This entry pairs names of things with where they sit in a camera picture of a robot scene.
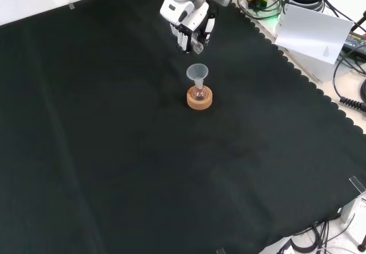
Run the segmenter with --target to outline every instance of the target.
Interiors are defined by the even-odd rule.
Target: black cable
[[[354,51],[356,51],[356,50],[358,50],[358,49],[360,49],[362,47],[365,47],[365,46],[366,46],[366,44],[360,45],[358,47],[353,48],[347,54],[340,55],[342,59],[338,62],[337,66],[336,66],[336,68],[334,70],[334,74],[333,74],[333,87],[334,87],[334,90],[337,93],[337,95],[340,97],[340,102],[343,103],[343,104],[346,104],[346,105],[348,105],[350,107],[353,107],[355,109],[364,111],[364,112],[366,112],[366,103],[359,102],[359,101],[354,101],[354,100],[350,100],[349,98],[345,98],[345,97],[342,97],[340,95],[340,93],[338,92],[337,87],[336,87],[336,73],[337,73],[337,70],[338,70],[339,66],[345,60],[346,57],[349,57]]]
[[[361,95],[362,101],[366,102],[366,80],[361,85],[360,95]]]
[[[293,250],[295,250],[295,251],[297,251],[299,253],[310,253],[310,252],[313,252],[316,248],[319,247],[320,235],[319,235],[318,229],[316,228],[315,225],[313,225],[312,226],[312,230],[313,230],[314,235],[315,235],[315,241],[314,241],[314,243],[311,246],[309,246],[309,247],[299,247],[291,239],[291,246],[292,246]]]
[[[342,231],[342,232],[340,232],[338,235],[336,235],[336,236],[334,236],[334,237],[331,237],[329,240],[326,240],[325,241],[325,243],[323,243],[323,244],[326,244],[327,242],[329,242],[329,241],[331,241],[331,240],[334,240],[336,237],[338,237],[338,236],[340,236],[340,235],[342,235],[348,228],[349,228],[349,226],[352,224],[352,222],[353,222],[353,219],[355,218],[355,215],[356,214],[354,214],[353,215],[353,217],[352,217],[352,220],[349,222],[349,224],[346,226],[346,228]]]
[[[365,70],[362,68],[362,66],[359,64],[359,62],[357,61],[356,58],[354,59],[354,61],[355,61],[355,64],[361,69],[362,73],[366,75]]]
[[[348,19],[349,21],[352,21],[355,26],[357,26],[358,28],[361,28],[365,33],[366,33],[366,29],[363,28],[361,25],[357,24],[354,20],[350,19],[348,16],[346,16],[345,14],[343,14],[340,10],[338,10],[337,8],[335,8],[328,0],[324,0],[325,3],[327,3],[327,5],[329,6],[329,8],[333,11],[333,12],[338,12],[339,14],[341,14],[343,17],[345,17],[346,19]]]
[[[326,236],[326,239],[325,239],[325,245],[324,245],[324,254],[327,254],[327,244],[328,244],[328,237],[329,237],[329,222],[327,222],[327,226],[328,226],[328,230],[327,230],[327,236]]]

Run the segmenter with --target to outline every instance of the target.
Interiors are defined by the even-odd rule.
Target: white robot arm
[[[230,0],[215,0],[227,6]],[[160,14],[170,22],[170,28],[179,48],[200,54],[209,42],[214,27],[215,14],[210,9],[211,0],[164,0]]]

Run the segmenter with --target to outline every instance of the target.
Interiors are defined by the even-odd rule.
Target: black tablecloth
[[[1,253],[257,254],[357,196],[361,129],[233,6],[180,53],[163,1],[0,29]],[[204,112],[185,101],[198,62]]]

